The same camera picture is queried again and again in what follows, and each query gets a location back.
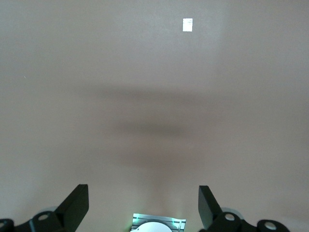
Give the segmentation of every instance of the gray floor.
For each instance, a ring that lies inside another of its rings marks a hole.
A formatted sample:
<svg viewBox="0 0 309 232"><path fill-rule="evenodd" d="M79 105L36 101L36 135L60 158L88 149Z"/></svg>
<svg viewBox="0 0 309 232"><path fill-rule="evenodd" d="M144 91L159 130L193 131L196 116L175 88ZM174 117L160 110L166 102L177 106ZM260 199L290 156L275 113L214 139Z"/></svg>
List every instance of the gray floor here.
<svg viewBox="0 0 309 232"><path fill-rule="evenodd" d="M307 231L309 2L0 1L0 157L16 224L87 183L79 232L133 213L197 232L209 185Z"/></svg>

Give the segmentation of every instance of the white square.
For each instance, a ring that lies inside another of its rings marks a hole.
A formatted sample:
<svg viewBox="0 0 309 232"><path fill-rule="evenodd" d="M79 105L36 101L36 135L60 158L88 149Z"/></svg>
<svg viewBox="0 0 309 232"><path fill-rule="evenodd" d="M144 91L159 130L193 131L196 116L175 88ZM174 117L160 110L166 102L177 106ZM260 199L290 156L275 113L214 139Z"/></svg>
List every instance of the white square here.
<svg viewBox="0 0 309 232"><path fill-rule="evenodd" d="M193 19L184 18L183 19L183 31L192 31Z"/></svg>

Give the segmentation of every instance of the small white paper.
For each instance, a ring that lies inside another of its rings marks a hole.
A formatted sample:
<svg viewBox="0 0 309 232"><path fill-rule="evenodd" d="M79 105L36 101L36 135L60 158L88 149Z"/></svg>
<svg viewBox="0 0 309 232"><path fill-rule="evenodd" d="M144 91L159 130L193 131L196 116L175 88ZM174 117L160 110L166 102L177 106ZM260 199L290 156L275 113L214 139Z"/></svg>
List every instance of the small white paper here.
<svg viewBox="0 0 309 232"><path fill-rule="evenodd" d="M183 31L192 31L193 19L184 18L183 19Z"/></svg>

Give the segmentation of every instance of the white sticker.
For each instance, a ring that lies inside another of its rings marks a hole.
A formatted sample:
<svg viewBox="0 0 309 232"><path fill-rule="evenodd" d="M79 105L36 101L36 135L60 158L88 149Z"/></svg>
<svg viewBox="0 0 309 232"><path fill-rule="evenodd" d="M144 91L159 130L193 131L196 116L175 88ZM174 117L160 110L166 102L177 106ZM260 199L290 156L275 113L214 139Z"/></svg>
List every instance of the white sticker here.
<svg viewBox="0 0 309 232"><path fill-rule="evenodd" d="M183 31L192 31L193 19L184 18L183 19Z"/></svg>

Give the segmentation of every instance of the black bracket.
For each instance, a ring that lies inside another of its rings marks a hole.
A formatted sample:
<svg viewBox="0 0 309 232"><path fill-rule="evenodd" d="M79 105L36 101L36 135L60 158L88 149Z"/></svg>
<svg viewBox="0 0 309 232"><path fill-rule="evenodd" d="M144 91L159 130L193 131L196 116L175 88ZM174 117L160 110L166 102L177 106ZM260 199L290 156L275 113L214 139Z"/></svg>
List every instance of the black bracket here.
<svg viewBox="0 0 309 232"><path fill-rule="evenodd" d="M19 226L0 219L0 232L75 232L88 209L88 185L78 185L55 211L41 212Z"/></svg>
<svg viewBox="0 0 309 232"><path fill-rule="evenodd" d="M199 232L290 232L280 222L261 220L252 226L236 214L223 212L208 186L200 186L198 212L204 229Z"/></svg>

